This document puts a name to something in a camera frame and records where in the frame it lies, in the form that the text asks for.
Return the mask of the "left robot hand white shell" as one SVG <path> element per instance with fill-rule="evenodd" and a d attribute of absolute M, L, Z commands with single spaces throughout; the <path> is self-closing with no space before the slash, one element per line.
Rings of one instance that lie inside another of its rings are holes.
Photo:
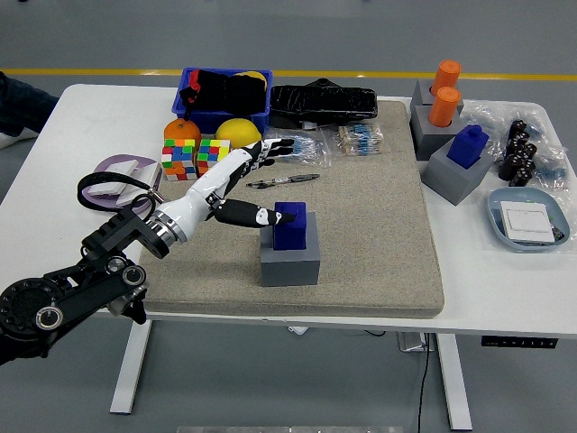
<path fill-rule="evenodd" d="M 188 189 L 184 197 L 166 202 L 152 214 L 167 244 L 185 243 L 198 224 L 214 217 L 233 226 L 262 228 L 292 222 L 295 217 L 225 196 L 238 181 L 273 158 L 292 153 L 292 139 L 267 139 L 233 150 Z"/>

